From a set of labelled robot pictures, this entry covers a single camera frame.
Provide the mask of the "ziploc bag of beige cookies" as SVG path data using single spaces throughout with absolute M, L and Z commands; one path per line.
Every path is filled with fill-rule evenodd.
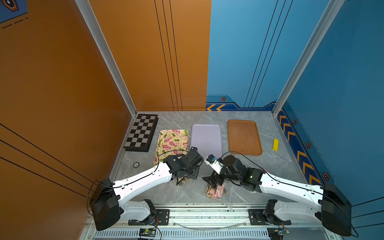
M 192 179 L 190 179 L 190 178 L 177 178 L 176 185 L 182 186 L 183 184 L 189 183 L 191 181 L 192 181 Z

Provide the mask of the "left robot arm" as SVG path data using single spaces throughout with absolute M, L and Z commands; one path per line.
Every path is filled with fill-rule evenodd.
M 104 231 L 119 220 L 157 224 L 158 212 L 152 201 L 135 202 L 133 198 L 173 179 L 196 179 L 203 160 L 197 148 L 192 147 L 186 154 L 167 156 L 133 177 L 114 182 L 109 178 L 102 180 L 89 199 L 97 231 Z

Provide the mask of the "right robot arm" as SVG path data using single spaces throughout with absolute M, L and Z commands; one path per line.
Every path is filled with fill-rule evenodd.
M 288 207 L 280 201 L 269 200 L 263 212 L 267 223 L 315 222 L 337 235 L 353 235 L 352 204 L 334 184 L 308 185 L 282 179 L 261 167 L 248 168 L 233 155 L 224 159 L 209 155 L 204 162 L 213 172 L 203 179 L 213 188 L 229 181 L 250 192 L 280 196 L 298 203 L 296 207 Z

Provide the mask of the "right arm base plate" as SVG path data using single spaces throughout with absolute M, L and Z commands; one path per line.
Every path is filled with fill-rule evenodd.
M 250 209 L 248 210 L 250 223 L 252 226 L 262 226 L 262 225 L 287 225 L 290 226 L 292 222 L 282 221 L 275 216 L 275 214 L 265 214 L 264 210 L 261 209 Z

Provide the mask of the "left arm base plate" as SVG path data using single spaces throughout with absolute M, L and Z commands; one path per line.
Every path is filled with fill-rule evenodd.
M 170 210 L 160 209 L 156 210 L 156 213 L 151 213 L 143 221 L 129 220 L 129 226 L 167 226 L 170 220 Z

